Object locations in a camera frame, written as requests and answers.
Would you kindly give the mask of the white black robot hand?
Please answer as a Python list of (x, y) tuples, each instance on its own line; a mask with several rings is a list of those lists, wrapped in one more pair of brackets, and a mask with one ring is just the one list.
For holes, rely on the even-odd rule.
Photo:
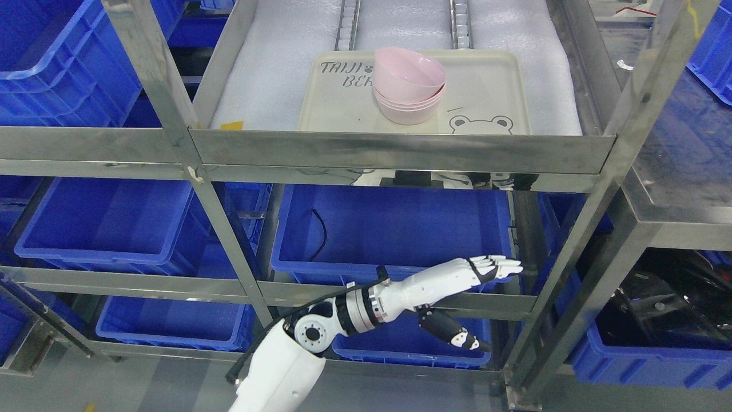
[(384, 280), (369, 288), (368, 301), (379, 323), (389, 323), (403, 311), (416, 313), (418, 325), (436, 339), (463, 350), (489, 352), (491, 345), (479, 339), (444, 311), (434, 308), (440, 300), (523, 271), (521, 261), (503, 255), (456, 258), (419, 271), (401, 281)]

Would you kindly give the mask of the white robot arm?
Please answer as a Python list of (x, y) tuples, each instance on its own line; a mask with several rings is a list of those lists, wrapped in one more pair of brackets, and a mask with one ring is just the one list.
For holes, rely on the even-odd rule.
[(372, 331), (407, 310), (403, 284), (389, 279), (330, 293), (268, 325), (227, 374), (236, 385), (232, 411), (295, 411), (326, 365), (338, 336)]

